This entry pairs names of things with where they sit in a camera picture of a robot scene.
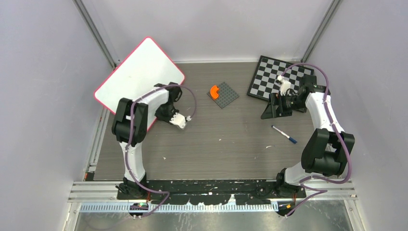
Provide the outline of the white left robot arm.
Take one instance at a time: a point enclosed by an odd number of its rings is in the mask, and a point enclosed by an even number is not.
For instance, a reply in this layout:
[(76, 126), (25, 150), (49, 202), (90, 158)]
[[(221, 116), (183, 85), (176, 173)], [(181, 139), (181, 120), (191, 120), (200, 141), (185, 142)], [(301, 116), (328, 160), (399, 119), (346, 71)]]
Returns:
[(187, 118), (174, 107), (182, 96), (180, 85), (156, 84), (153, 90), (137, 100), (122, 98), (112, 124), (112, 133), (119, 142), (124, 156), (125, 173), (118, 189), (136, 199), (147, 195), (146, 171), (142, 160), (142, 142), (155, 120), (184, 129)]

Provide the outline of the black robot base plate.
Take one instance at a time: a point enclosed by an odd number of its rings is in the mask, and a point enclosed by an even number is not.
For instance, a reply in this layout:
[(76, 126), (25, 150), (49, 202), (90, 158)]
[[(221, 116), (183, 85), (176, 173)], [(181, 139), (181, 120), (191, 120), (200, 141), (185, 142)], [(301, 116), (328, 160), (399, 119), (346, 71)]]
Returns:
[(275, 180), (149, 180), (148, 192), (129, 180), (116, 188), (119, 200), (146, 200), (154, 205), (225, 205), (235, 199), (238, 205), (265, 205), (271, 199), (303, 199), (304, 190), (284, 191)]

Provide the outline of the pink-framed whiteboard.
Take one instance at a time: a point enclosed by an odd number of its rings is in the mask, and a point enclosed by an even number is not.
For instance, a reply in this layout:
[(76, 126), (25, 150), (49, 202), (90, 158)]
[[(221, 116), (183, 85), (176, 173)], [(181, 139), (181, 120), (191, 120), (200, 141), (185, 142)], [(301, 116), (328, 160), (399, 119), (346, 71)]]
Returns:
[(116, 113), (122, 98), (148, 105), (146, 128), (149, 129), (157, 120), (156, 110), (170, 97), (168, 90), (159, 87), (171, 83), (180, 85), (184, 79), (168, 55), (147, 37), (95, 90), (94, 97), (112, 113)]

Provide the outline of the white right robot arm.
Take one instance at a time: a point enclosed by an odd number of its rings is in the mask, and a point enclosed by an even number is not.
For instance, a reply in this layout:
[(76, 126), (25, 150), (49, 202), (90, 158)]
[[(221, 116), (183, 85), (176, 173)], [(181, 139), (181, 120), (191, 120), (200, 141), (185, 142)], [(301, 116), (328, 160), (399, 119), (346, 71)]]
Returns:
[(291, 116), (293, 111), (308, 111), (314, 126), (300, 162), (284, 168), (276, 176), (274, 192), (284, 198), (298, 193), (301, 183), (313, 177), (342, 175), (355, 138), (338, 124), (331, 106), (330, 91), (326, 86), (317, 84), (316, 76), (304, 76), (297, 91), (282, 76), (277, 77), (277, 83), (279, 90), (270, 94), (261, 119)]

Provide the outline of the blue marker cap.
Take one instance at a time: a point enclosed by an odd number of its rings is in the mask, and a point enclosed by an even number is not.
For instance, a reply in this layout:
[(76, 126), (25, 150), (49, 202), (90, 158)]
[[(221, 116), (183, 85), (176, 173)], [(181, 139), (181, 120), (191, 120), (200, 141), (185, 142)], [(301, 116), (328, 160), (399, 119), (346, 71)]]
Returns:
[(297, 141), (296, 141), (295, 139), (293, 139), (292, 137), (289, 137), (288, 139), (289, 139), (289, 141), (292, 142), (293, 144), (296, 144), (296, 143), (297, 143)]

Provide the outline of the white marker pen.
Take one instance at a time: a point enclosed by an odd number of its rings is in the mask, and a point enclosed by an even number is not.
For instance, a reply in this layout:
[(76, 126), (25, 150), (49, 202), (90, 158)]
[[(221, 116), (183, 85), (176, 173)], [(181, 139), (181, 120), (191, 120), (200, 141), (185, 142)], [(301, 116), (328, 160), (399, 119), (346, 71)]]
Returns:
[(289, 135), (287, 135), (285, 132), (281, 131), (280, 129), (278, 129), (277, 127), (275, 127), (274, 125), (271, 126), (274, 130), (276, 130), (277, 132), (279, 132), (281, 135), (283, 135), (284, 137), (286, 137), (287, 139), (290, 139), (291, 137)]

